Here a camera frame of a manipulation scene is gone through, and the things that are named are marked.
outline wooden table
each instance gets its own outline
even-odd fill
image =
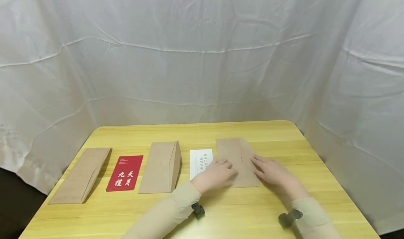
[[[181,183],[189,180],[189,150],[211,148],[216,155],[216,138],[236,137],[244,137],[256,153],[280,161],[300,178],[343,238],[379,238],[300,131],[284,120],[98,128],[50,194],[53,195],[85,148],[110,146],[112,154],[107,157],[87,201],[47,205],[49,196],[20,238],[120,238],[135,220],[167,196],[137,193],[153,141],[179,140],[183,160]],[[144,156],[135,190],[107,193],[105,189],[118,157],[134,154]],[[200,203],[205,207],[206,216],[196,220],[191,215],[166,238],[295,238],[291,231],[280,227],[277,217],[286,209],[263,184],[210,193]]]

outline hand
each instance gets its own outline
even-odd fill
[[[219,189],[233,184],[234,175],[238,173],[227,159],[213,159],[206,169],[196,175],[191,183],[201,193]]]
[[[298,178],[279,162],[258,156],[257,154],[251,158],[251,161],[261,169],[255,169],[254,171],[258,177],[270,184],[283,188],[290,199],[300,199],[310,196]]]
[[[286,167],[278,161],[264,158],[255,154],[251,161],[261,170],[255,169],[254,173],[270,184],[278,186],[287,185],[290,181],[295,181],[297,178],[290,173]]]

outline black bracelet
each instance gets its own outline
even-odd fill
[[[197,219],[200,219],[202,216],[205,215],[205,209],[203,209],[203,207],[199,205],[199,202],[192,204],[191,207],[194,210],[194,215]]]
[[[299,210],[292,209],[288,214],[283,213],[279,215],[278,220],[282,228],[289,228],[292,226],[293,222],[295,220],[298,220],[303,217],[303,213],[300,212]]]

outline white backdrop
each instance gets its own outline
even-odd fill
[[[287,119],[404,227],[403,0],[0,0],[0,166],[49,193],[97,127]]]

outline kraft paper envelope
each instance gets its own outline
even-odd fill
[[[86,148],[48,204],[85,201],[111,148]]]
[[[238,170],[232,188],[260,185],[260,180],[254,173],[255,167],[251,161],[255,152],[244,138],[216,139],[216,147],[218,156],[227,158]]]
[[[178,141],[152,143],[138,193],[171,193],[175,189],[180,164]]]

